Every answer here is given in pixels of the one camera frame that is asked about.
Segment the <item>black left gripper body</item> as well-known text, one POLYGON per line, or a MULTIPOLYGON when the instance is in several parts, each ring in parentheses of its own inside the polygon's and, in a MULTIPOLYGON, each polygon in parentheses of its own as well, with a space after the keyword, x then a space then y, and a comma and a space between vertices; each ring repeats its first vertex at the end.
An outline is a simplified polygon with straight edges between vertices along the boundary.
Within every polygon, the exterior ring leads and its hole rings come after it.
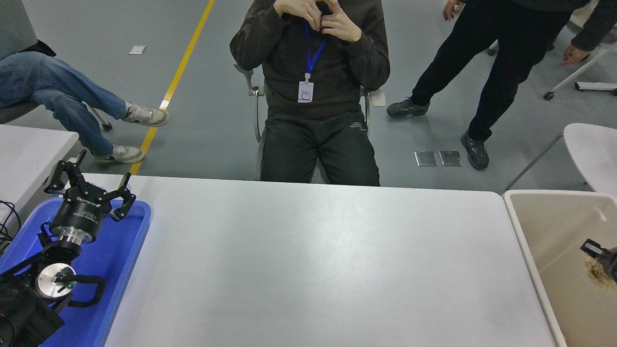
POLYGON ((73 229, 83 231, 86 237, 97 237, 106 214, 111 210, 109 200, 102 199, 106 193, 98 186, 87 187, 84 193, 79 187, 69 187, 51 222, 50 232, 59 237, 62 232, 73 229))

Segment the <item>person's left hand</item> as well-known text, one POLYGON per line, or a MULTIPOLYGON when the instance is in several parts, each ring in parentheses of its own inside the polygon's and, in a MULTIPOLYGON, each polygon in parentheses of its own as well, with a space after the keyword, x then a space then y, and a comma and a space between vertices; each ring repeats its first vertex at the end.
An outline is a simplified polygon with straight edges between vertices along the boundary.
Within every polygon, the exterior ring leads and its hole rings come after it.
POLYGON ((566 48, 564 51, 560 65, 573 65, 588 57, 590 53, 590 51, 585 51, 583 49, 577 48, 572 43, 570 43, 568 45, 568 48, 566 48))
POLYGON ((358 42, 362 37, 362 30, 348 17, 337 0, 324 0, 328 4, 330 14, 322 15, 320 22, 321 32, 337 37, 346 42, 358 42))

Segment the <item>person's right hand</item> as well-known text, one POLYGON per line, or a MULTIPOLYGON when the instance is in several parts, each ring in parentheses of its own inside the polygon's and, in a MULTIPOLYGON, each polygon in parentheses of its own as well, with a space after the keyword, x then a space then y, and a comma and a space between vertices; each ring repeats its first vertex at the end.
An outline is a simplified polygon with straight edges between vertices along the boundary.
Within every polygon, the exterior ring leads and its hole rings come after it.
POLYGON ((467 0, 447 0, 443 9, 442 16, 445 21, 451 21, 461 13, 465 7, 467 0))
POLYGON ((316 0, 276 0, 273 8, 280 17, 289 14, 303 18, 313 30, 321 31, 322 12, 316 0))

